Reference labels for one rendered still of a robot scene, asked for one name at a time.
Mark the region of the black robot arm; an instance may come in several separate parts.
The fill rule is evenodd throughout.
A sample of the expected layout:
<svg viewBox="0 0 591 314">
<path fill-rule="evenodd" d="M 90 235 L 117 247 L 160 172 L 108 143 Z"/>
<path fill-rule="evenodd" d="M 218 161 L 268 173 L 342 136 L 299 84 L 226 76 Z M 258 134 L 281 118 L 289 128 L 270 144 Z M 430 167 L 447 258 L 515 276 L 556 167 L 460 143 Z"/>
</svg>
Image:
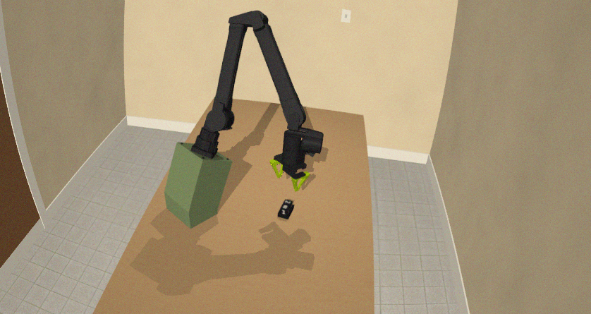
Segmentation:
<svg viewBox="0 0 591 314">
<path fill-rule="evenodd" d="M 286 150 L 300 149 L 297 154 L 296 164 L 303 163 L 305 155 L 314 157 L 315 153 L 320 154 L 324 134 L 309 128 L 302 128 L 302 124 L 306 120 L 306 114 L 288 74 L 271 26 L 268 25 L 268 17 L 261 11 L 249 11 L 230 17 L 229 23 L 229 35 L 213 107 L 207 114 L 205 124 L 201 128 L 191 151 L 212 159 L 218 151 L 220 134 L 218 131 L 232 129 L 231 125 L 233 125 L 235 119 L 231 111 L 233 89 L 243 40 L 248 27 L 251 27 L 262 50 L 288 123 L 288 130 L 284 132 L 283 147 Z"/>
</svg>

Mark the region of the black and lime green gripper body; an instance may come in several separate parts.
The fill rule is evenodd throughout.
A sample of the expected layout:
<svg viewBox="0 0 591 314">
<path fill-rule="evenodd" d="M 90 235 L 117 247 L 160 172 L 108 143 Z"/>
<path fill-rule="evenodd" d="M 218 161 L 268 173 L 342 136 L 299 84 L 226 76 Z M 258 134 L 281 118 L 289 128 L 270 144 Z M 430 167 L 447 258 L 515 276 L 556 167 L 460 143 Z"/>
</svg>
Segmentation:
<svg viewBox="0 0 591 314">
<path fill-rule="evenodd" d="M 276 159 L 278 162 L 283 164 L 283 171 L 286 172 L 289 176 L 293 179 L 299 179 L 305 176 L 304 172 L 299 172 L 296 174 L 298 169 L 306 169 L 306 163 L 296 164 L 298 150 L 286 150 L 283 147 L 283 152 L 279 155 L 274 156 L 274 160 Z"/>
</svg>

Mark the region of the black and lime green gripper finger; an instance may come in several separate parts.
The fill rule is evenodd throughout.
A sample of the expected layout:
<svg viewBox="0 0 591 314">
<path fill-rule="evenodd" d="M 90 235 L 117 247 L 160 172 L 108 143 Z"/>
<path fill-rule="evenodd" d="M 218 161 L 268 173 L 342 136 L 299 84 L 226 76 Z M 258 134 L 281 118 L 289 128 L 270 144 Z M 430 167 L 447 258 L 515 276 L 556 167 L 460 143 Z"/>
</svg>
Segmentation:
<svg viewBox="0 0 591 314">
<path fill-rule="evenodd" d="M 298 184 L 298 186 L 297 186 L 297 182 L 298 182 L 298 180 L 299 180 L 299 179 L 293 179 L 293 178 L 291 177 L 291 180 L 292 180 L 292 183 L 293 183 L 293 187 L 294 187 L 294 191 L 295 191 L 295 192 L 296 192 L 296 191 L 299 191 L 299 189 L 300 189 L 300 187 L 302 186 L 302 184 L 305 182 L 305 180 L 306 180 L 306 179 L 309 177 L 309 175 L 310 175 L 310 173 L 309 173 L 309 172 L 307 172 L 307 171 L 306 171 L 306 172 L 304 172 L 304 173 L 305 173 L 305 176 L 304 176 L 304 177 L 302 177 L 302 178 L 299 178 L 299 179 L 301 179 L 301 180 L 300 180 L 300 183 Z"/>
<path fill-rule="evenodd" d="M 280 172 L 278 172 L 278 170 L 277 170 L 276 166 L 277 166 L 278 164 L 280 164 L 280 163 L 279 163 L 278 161 L 274 160 L 274 159 L 271 159 L 271 160 L 270 160 L 270 164 L 271 164 L 271 166 L 273 167 L 273 169 L 274 169 L 274 171 L 275 171 L 275 173 L 276 173 L 276 176 L 277 176 L 277 178 L 281 178 L 281 176 L 282 176 L 282 174 L 283 174 L 283 170 L 282 170 L 282 168 L 283 168 L 283 165 L 281 164 L 281 169 L 280 169 Z"/>
</svg>

